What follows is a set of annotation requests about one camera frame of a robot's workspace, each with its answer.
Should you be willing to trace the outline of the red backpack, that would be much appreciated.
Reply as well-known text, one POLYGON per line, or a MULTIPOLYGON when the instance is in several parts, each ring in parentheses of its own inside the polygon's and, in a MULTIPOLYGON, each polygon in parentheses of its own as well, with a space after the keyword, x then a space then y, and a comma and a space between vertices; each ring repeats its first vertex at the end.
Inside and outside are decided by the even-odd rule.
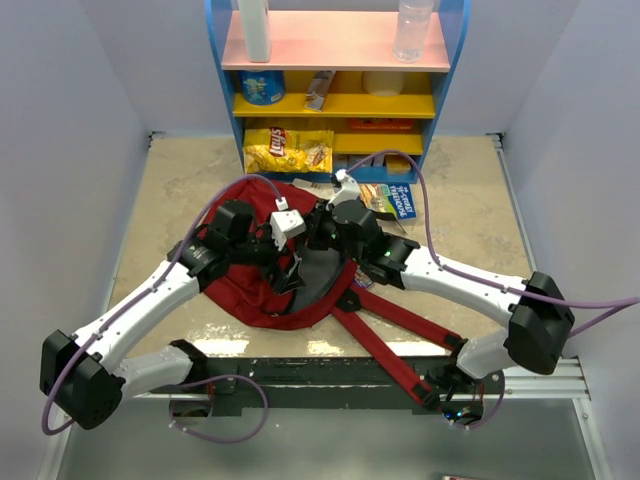
POLYGON ((396 326, 452 351, 462 343, 454 332, 395 305, 355 283, 356 264, 349 261, 318 300, 295 307, 294 293, 276 294, 254 266, 232 266, 204 290, 213 302, 242 323, 255 328, 299 330, 334 316, 416 402, 440 408, 438 393, 400 359, 356 312, 368 310, 396 326))

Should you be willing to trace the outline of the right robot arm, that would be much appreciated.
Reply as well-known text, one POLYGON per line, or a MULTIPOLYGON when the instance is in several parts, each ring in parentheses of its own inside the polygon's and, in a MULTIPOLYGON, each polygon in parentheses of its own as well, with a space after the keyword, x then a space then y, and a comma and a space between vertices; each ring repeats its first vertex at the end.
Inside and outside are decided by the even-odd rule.
POLYGON ((452 390, 469 392, 488 374, 512 366, 539 375, 555 371, 575 317, 550 276, 501 275, 437 256, 385 232, 359 200, 320 201, 305 223, 309 247, 343 253, 374 282, 439 296, 498 324, 496 332, 455 348, 445 369, 452 390))

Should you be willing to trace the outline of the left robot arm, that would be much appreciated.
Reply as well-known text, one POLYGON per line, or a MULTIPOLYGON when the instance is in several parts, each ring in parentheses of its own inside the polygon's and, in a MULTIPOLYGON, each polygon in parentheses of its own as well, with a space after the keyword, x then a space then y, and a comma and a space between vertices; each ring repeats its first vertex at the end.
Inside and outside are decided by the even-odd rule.
POLYGON ((60 330, 43 342, 40 389, 45 406, 59 407, 85 430, 106 421, 127 397, 177 385, 200 390, 207 368, 195 348, 176 343, 132 361, 126 356, 166 316, 206 290, 233 265, 259 268, 276 292, 299 287, 300 261, 286 269, 280 260, 288 243, 305 232, 299 211, 280 198, 266 223, 255 226, 253 207, 229 200, 208 223, 192 225, 157 269, 124 300, 68 335, 60 330))

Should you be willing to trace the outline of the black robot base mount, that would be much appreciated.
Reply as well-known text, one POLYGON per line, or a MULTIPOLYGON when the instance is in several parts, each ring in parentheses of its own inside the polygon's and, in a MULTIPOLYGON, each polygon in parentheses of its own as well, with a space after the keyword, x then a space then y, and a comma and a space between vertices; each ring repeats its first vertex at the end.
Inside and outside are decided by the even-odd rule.
POLYGON ((370 357, 211 357, 196 378, 222 377, 211 389, 216 416, 238 416, 244 408, 263 406, 254 387, 232 374, 256 382, 272 409, 428 412, 370 357))

